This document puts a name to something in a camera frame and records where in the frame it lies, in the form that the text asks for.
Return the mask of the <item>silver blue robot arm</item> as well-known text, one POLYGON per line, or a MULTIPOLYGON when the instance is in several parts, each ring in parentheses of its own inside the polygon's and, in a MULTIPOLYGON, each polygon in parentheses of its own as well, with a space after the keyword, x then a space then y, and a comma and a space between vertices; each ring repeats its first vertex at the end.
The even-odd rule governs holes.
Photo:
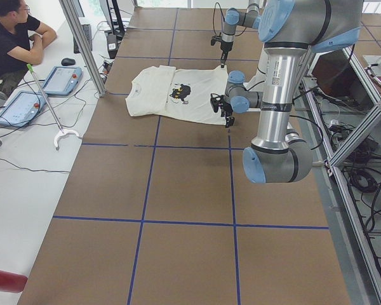
POLYGON ((222 33, 212 37, 222 50, 221 63, 231 51, 236 28, 258 31, 267 56, 263 90, 247 89, 244 74, 229 74, 225 92, 211 98, 211 106, 226 120, 234 113, 260 109, 258 131, 243 151, 243 168, 254 183, 286 183, 302 180, 312 168, 308 144, 290 125, 293 95, 305 74, 300 62, 316 54, 354 45, 361 30, 362 1, 268 1, 259 10, 250 1, 245 12, 227 10, 222 33))
POLYGON ((214 35, 211 37, 210 44, 214 46, 216 43, 220 44, 222 51, 220 57, 220 67, 224 68, 227 63, 227 58, 234 46, 234 38, 244 33, 246 29, 258 30, 261 14, 260 14, 260 1, 249 1, 246 12, 239 11, 236 8, 229 8, 226 13, 222 11, 219 2, 216 2, 213 9, 212 26, 214 35), (220 24, 222 29, 218 34, 215 30, 215 11, 216 8, 220 10, 220 24))

